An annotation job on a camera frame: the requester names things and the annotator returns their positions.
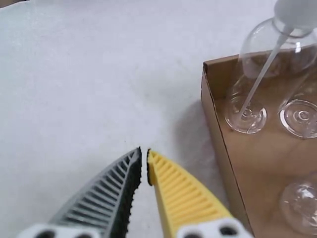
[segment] screw hole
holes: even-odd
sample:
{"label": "screw hole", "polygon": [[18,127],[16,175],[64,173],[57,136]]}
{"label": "screw hole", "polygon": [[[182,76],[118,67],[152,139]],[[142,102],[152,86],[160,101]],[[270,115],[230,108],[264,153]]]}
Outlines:
{"label": "screw hole", "polygon": [[184,238],[203,238],[202,236],[198,235],[198,234],[187,234]]}
{"label": "screw hole", "polygon": [[54,231],[43,231],[39,233],[35,238],[54,238],[55,232]]}
{"label": "screw hole", "polygon": [[238,234],[237,231],[231,227],[222,227],[220,228],[220,232],[224,236],[235,236]]}
{"label": "screw hole", "polygon": [[93,238],[93,237],[89,234],[81,234],[81,235],[77,236],[76,238]]}

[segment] white cloth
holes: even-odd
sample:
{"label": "white cloth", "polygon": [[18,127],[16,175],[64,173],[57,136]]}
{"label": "white cloth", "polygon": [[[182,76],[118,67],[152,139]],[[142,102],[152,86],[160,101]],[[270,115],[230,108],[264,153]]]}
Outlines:
{"label": "white cloth", "polygon": [[46,222],[141,146],[129,238],[162,237],[149,147],[226,203],[202,63],[237,54],[274,0],[31,0],[0,9],[0,231]]}

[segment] gray gripper finger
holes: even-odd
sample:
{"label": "gray gripper finger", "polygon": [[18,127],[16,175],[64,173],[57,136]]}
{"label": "gray gripper finger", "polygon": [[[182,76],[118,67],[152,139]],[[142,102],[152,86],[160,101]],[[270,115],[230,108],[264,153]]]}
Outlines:
{"label": "gray gripper finger", "polygon": [[95,228],[103,238],[124,238],[133,194],[140,184],[141,157],[139,147],[117,159],[73,196],[50,222]]}

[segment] bottle bottom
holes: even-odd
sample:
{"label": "bottle bottom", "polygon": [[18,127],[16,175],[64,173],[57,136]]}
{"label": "bottle bottom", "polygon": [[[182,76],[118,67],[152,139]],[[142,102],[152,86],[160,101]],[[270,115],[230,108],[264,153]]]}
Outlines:
{"label": "bottle bottom", "polygon": [[246,97],[238,96],[231,99],[225,110],[227,124],[237,132],[254,134],[259,132],[265,125],[267,119],[266,109],[263,105],[252,100],[240,116],[239,112]]}
{"label": "bottle bottom", "polygon": [[317,187],[310,181],[288,185],[280,208],[288,224],[296,231],[317,235]]}
{"label": "bottle bottom", "polygon": [[316,138],[317,106],[311,102],[295,99],[280,111],[282,125],[300,138]]}

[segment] bottle cap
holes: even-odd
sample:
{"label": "bottle cap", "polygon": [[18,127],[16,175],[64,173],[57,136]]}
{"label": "bottle cap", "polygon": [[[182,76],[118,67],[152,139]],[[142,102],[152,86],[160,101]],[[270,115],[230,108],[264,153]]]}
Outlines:
{"label": "bottle cap", "polygon": [[277,0],[274,12],[281,22],[293,29],[317,27],[317,0]]}

